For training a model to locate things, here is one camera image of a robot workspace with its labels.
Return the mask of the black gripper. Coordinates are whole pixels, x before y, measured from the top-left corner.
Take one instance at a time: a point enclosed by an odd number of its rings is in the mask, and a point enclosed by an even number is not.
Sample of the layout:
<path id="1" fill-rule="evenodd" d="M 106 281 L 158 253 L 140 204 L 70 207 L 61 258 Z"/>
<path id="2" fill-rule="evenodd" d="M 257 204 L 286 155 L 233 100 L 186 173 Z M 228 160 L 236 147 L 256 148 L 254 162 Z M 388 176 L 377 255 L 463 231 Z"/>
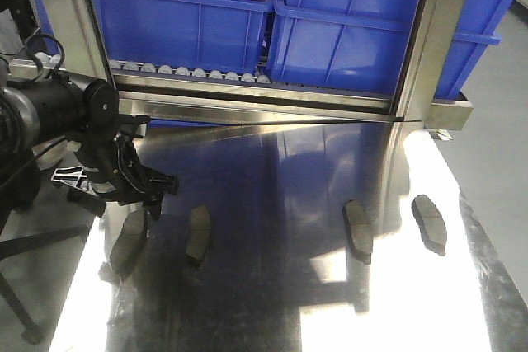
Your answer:
<path id="1" fill-rule="evenodd" d="M 121 205 L 141 203 L 152 220 L 158 221 L 164 195 L 175 195 L 179 180 L 139 160 L 134 140 L 140 137 L 139 127 L 150 121 L 147 115 L 118 115 L 101 128 L 85 124 L 66 138 L 80 144 L 75 157 L 96 195 Z"/>

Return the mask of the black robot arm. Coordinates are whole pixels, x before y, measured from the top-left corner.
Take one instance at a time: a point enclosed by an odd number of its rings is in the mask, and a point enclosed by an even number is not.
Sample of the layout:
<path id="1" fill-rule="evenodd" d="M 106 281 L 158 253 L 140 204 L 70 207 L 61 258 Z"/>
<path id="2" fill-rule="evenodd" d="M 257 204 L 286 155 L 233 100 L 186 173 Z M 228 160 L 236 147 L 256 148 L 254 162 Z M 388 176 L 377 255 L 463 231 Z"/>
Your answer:
<path id="1" fill-rule="evenodd" d="M 40 188 L 33 148 L 56 140 L 77 144 L 75 157 L 87 190 L 106 202 L 159 207 L 179 181 L 143 165 L 134 140 L 147 115 L 122 115 L 119 94 L 90 77 L 77 85 L 55 76 L 11 80 L 1 90 L 1 218 L 32 203 Z"/>

